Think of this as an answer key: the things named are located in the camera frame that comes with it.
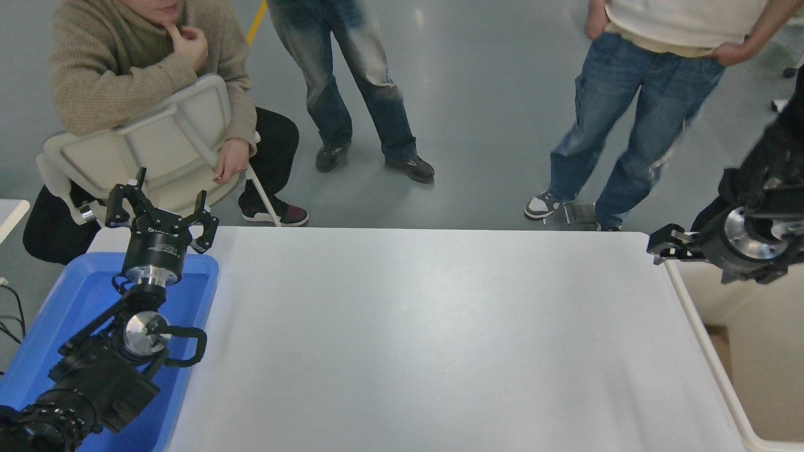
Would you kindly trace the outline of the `person's left hand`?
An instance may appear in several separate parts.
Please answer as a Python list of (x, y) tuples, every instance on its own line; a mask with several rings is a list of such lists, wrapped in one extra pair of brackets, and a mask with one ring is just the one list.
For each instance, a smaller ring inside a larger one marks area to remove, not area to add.
[(251, 154), (250, 144), (239, 138), (224, 141), (212, 181), (228, 184), (247, 168)]
[(755, 55), (756, 50), (747, 43), (723, 43), (712, 52), (710, 57), (720, 66), (729, 68), (750, 60)]

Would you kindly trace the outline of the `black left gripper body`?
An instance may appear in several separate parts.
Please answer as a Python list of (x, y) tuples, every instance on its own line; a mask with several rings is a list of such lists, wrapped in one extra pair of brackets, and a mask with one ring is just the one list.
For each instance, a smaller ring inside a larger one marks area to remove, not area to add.
[(170, 272), (183, 272), (184, 260), (192, 235), (183, 217), (172, 212), (138, 215), (132, 222), (130, 240), (123, 271), (156, 267)]

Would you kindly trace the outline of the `person's right hand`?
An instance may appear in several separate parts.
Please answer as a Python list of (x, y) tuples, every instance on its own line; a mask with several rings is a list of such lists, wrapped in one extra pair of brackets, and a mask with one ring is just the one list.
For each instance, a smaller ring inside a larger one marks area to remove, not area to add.
[(606, 0), (590, 0), (588, 2), (585, 35), (591, 41), (603, 34), (607, 24), (611, 22), (606, 11), (608, 2)]
[(209, 43), (204, 32), (193, 26), (176, 26), (173, 23), (163, 23), (163, 28), (169, 34), (173, 52), (187, 60), (196, 74), (201, 74), (209, 57)]

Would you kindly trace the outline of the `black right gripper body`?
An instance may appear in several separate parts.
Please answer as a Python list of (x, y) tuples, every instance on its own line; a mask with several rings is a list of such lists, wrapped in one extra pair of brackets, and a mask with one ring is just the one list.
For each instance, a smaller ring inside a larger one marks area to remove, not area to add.
[(738, 281), (741, 273), (740, 256), (725, 234), (726, 217), (715, 217), (698, 233), (700, 249), (711, 264), (722, 270), (722, 281)]

